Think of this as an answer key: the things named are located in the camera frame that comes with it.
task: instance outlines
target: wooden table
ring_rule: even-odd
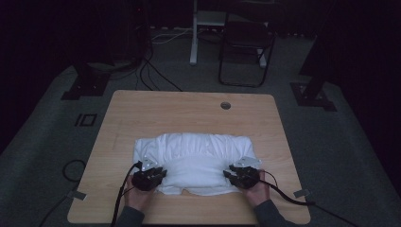
[[[222,109],[222,102],[229,102],[231,108]],[[133,162],[135,140],[171,132],[249,136],[262,167],[286,194],[294,199],[293,192],[302,188],[272,96],[116,91],[78,187],[87,198],[74,199],[68,220],[110,223],[118,189]],[[271,198],[285,219],[299,224],[310,221],[307,207],[286,202],[273,190]],[[255,224],[256,219],[240,193],[202,197],[184,192],[180,196],[157,193],[144,223]]]

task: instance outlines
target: wire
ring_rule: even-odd
[[[171,35],[173,35],[173,37],[171,37],[170,39],[168,39],[168,40],[166,40],[164,42],[159,42],[159,43],[152,42],[152,43],[153,44],[167,44],[168,42],[170,42],[170,41],[172,41],[172,40],[174,40],[174,39],[186,34],[186,32],[188,32],[190,29],[191,29],[191,27],[187,28],[185,31],[183,31],[182,33],[179,33],[179,34],[160,34],[160,35],[157,35],[157,36],[153,37],[152,40],[155,40],[155,39],[157,39],[159,37],[163,37],[163,36],[171,36]]]
[[[65,178],[65,180],[67,180],[68,182],[72,182],[72,183],[76,183],[74,185],[74,187],[70,190],[71,191],[75,191],[77,190],[78,186],[79,186],[79,182],[81,178],[78,179],[72,179],[70,177],[67,176],[66,174],[66,169],[67,167],[69,167],[71,164],[79,162],[83,165],[83,169],[85,169],[86,164],[85,162],[83,162],[82,160],[79,159],[75,159],[72,160],[70,162],[68,162],[67,164],[64,165],[64,167],[62,168],[62,176]],[[64,195],[63,198],[61,198],[48,212],[47,214],[44,216],[44,218],[42,219],[41,223],[39,224],[39,227],[44,226],[44,223],[47,221],[47,219],[50,217],[50,215],[54,212],[54,210],[56,210],[67,198],[70,198],[68,194]]]
[[[346,223],[348,223],[348,224],[350,224],[350,225],[352,225],[352,226],[356,226],[356,227],[357,227],[357,225],[356,225],[354,222],[352,222],[352,221],[350,221],[350,220],[348,220],[348,219],[346,219],[346,218],[343,218],[343,217],[341,217],[341,216],[339,216],[339,215],[337,215],[337,214],[335,214],[335,213],[333,213],[333,212],[331,212],[331,211],[328,211],[328,210],[325,209],[325,208],[322,208],[321,206],[317,205],[315,201],[296,201],[296,200],[293,200],[292,198],[290,198],[289,196],[287,196],[282,190],[280,190],[280,189],[279,189],[277,186],[275,186],[274,184],[265,182],[265,181],[260,180],[260,179],[253,178],[252,176],[248,176],[248,177],[251,178],[251,179],[253,179],[253,180],[259,181],[260,183],[267,184],[267,185],[270,186],[272,189],[274,189],[276,192],[278,192],[278,194],[280,194],[280,196],[281,196],[284,200],[286,200],[286,201],[289,201],[289,202],[294,203],[294,204],[297,204],[297,205],[302,205],[302,206],[314,206],[314,207],[317,207],[318,209],[324,211],[325,213],[327,213],[327,214],[329,214],[329,215],[331,215],[331,216],[333,216],[333,217],[335,217],[335,218],[338,218],[338,219],[340,219],[340,220],[342,220],[342,221],[344,221],[344,222],[346,222]]]
[[[137,90],[137,89],[138,89],[138,82],[139,82],[139,78],[138,78],[137,71],[135,71],[135,77],[136,77],[136,81],[135,81],[135,88],[134,88],[134,90]]]
[[[276,184],[276,187],[278,188],[278,184],[277,184],[277,181],[275,180],[275,177],[271,173],[269,173],[268,171],[264,171],[264,172],[272,176],[272,178],[274,179],[274,182]]]
[[[124,179],[123,184],[122,184],[121,187],[120,187],[120,190],[119,190],[118,196],[117,196],[117,200],[115,201],[113,220],[112,220],[112,223],[110,224],[111,227],[114,227],[115,222],[117,221],[118,208],[119,208],[119,206],[120,206],[121,198],[122,198],[123,195],[124,195],[124,187],[125,187],[125,184],[126,184],[126,182],[127,182],[128,177],[130,176],[130,173],[132,172],[132,170],[133,170],[135,167],[136,167],[136,164],[134,164],[134,165],[131,166],[130,170],[128,170],[128,172],[127,172],[127,175],[126,175],[126,177],[125,177],[125,179]]]
[[[175,88],[177,88],[177,90],[179,90],[180,92],[182,92],[183,90],[181,88],[179,88],[175,83],[173,83],[171,80],[169,80],[168,78],[166,78],[161,72],[159,72],[159,70],[157,70],[157,68],[150,63],[150,61],[148,61],[147,59],[145,59],[145,61],[150,65],[150,67],[152,67],[157,74],[160,75],[160,77],[162,77],[163,79],[165,79],[168,83],[170,83],[171,85],[173,85]]]
[[[142,65],[141,70],[139,71],[139,79],[141,79],[142,83],[150,90],[153,91],[153,89],[145,83],[144,80],[144,76],[143,76],[143,71],[145,69],[145,67],[147,67],[148,69],[148,79],[150,80],[150,82],[152,83],[152,85],[160,91],[160,88],[154,83],[154,81],[152,80],[152,78],[150,77],[150,70],[149,70],[149,66],[156,71],[156,73],[162,77],[165,81],[167,81],[169,84],[173,85],[178,91],[182,92],[183,90],[178,87],[174,82],[172,82],[170,79],[168,79],[166,76],[164,76],[151,62],[150,60],[153,58],[153,51],[150,51],[150,57],[147,59],[146,57],[143,58],[143,60],[145,61],[144,65]]]
[[[132,188],[130,188],[130,189],[125,190],[124,193],[122,194],[122,196],[124,196],[127,192],[133,190],[133,188],[135,188],[135,187],[132,187]]]

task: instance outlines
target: sleeve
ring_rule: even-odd
[[[277,207],[272,200],[264,201],[254,207],[257,222],[261,227],[275,227],[275,226],[297,226],[296,224],[286,221],[283,216],[278,212]]]
[[[142,225],[144,217],[144,213],[132,207],[124,206],[120,217],[118,217],[115,227],[139,227]]]

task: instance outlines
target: chair leg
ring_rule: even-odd
[[[253,87],[253,88],[260,87],[263,83],[265,83],[266,78],[268,76],[270,58],[271,58],[271,53],[273,51],[274,43],[275,43],[275,36],[271,40],[271,44],[270,44],[270,48],[269,48],[269,54],[268,54],[268,57],[266,59],[266,67],[265,67],[265,70],[263,72],[262,80],[257,84],[232,83],[232,82],[224,81],[222,79],[221,70],[222,70],[222,64],[223,64],[223,58],[224,58],[224,53],[223,53],[224,52],[224,44],[222,44],[222,47],[220,48],[220,54],[219,54],[220,63],[219,63],[219,67],[218,67],[218,81],[221,84],[231,85],[231,86]],[[259,60],[260,60],[260,57],[264,54],[265,50],[263,50],[262,54],[259,56]]]
[[[275,36],[273,36],[273,38],[272,38],[272,40],[271,40],[268,58],[266,59],[265,71],[263,72],[262,81],[259,83],[258,86],[261,86],[261,85],[265,82],[266,77],[267,77],[267,75],[268,75],[268,69],[269,69],[269,65],[270,65],[271,53],[273,52],[274,43],[275,43]]]
[[[262,52],[257,56],[257,63],[260,62],[260,59],[262,58],[262,56],[265,54],[266,48],[262,49]]]

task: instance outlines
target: chair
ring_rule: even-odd
[[[286,19],[286,8],[279,3],[271,1],[243,0],[234,1],[227,6],[226,18],[223,28],[223,37],[219,52],[218,80],[222,84],[245,87],[259,87],[267,77],[270,57],[274,46],[274,41],[280,29],[283,29]],[[238,83],[225,81],[222,78],[221,70],[224,60],[226,45],[233,49],[246,48],[251,49],[257,56],[257,62],[269,48],[266,59],[266,67],[263,77],[256,84]]]

